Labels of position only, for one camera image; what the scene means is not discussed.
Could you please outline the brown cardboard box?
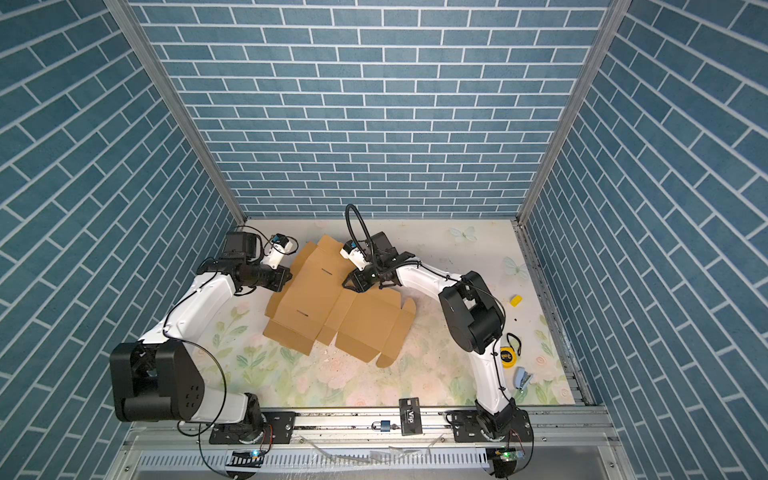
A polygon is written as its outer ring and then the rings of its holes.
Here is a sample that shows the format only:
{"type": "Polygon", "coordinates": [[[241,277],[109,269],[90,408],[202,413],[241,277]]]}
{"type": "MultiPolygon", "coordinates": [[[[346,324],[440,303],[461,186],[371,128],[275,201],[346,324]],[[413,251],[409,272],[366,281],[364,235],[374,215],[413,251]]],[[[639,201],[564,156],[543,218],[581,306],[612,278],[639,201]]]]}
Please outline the brown cardboard box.
{"type": "Polygon", "coordinates": [[[391,366],[411,329],[416,305],[397,290],[356,293],[342,286],[353,263],[342,244],[325,235],[308,243],[293,261],[293,278],[270,298],[263,335],[308,355],[319,341],[379,368],[391,366]]]}

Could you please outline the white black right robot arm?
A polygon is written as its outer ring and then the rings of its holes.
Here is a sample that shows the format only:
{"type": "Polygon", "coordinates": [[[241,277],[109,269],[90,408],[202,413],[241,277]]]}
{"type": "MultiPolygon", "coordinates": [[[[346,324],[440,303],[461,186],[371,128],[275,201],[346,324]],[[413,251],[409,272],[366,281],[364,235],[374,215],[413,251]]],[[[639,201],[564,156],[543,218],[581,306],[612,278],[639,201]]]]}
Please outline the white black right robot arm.
{"type": "Polygon", "coordinates": [[[429,266],[410,252],[397,252],[382,232],[347,241],[340,255],[354,264],[346,289],[364,293],[373,286],[402,286],[435,298],[452,339],[468,354],[483,434],[492,441],[511,436],[534,441],[528,414],[510,396],[502,373],[498,341],[506,314],[479,273],[457,275],[429,266]]]}

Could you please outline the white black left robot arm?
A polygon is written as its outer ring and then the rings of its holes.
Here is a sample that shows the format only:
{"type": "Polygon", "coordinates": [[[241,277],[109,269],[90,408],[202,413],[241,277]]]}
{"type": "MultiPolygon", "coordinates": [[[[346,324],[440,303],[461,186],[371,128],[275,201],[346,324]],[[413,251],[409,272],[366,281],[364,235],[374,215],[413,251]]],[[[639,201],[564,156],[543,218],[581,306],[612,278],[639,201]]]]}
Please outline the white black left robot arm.
{"type": "Polygon", "coordinates": [[[256,229],[230,231],[215,257],[204,259],[183,298],[137,341],[111,353],[110,374],[116,417],[122,422],[177,420],[233,427],[240,443],[264,437],[266,419],[253,394],[206,386],[191,356],[218,310],[240,292],[279,292],[291,279],[284,257],[298,241],[256,229]]]}

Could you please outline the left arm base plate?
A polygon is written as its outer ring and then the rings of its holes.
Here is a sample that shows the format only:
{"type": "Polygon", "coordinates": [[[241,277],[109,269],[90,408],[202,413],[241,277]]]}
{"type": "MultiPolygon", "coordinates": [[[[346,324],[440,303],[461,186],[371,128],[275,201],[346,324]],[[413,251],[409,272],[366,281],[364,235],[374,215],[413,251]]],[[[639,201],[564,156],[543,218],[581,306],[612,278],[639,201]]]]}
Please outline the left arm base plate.
{"type": "Polygon", "coordinates": [[[212,445],[288,444],[297,414],[293,411],[266,411],[253,426],[247,422],[217,424],[209,437],[212,445]]]}

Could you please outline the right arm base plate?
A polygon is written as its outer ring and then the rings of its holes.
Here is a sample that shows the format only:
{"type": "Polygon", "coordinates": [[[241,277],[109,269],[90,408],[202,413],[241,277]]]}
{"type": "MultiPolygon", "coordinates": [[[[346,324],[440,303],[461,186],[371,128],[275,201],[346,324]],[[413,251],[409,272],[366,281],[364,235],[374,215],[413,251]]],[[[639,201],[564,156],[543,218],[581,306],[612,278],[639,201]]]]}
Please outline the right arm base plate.
{"type": "Polygon", "coordinates": [[[456,443],[523,442],[534,439],[528,412],[516,409],[506,429],[489,433],[478,418],[476,410],[449,410],[444,414],[456,443]]]}

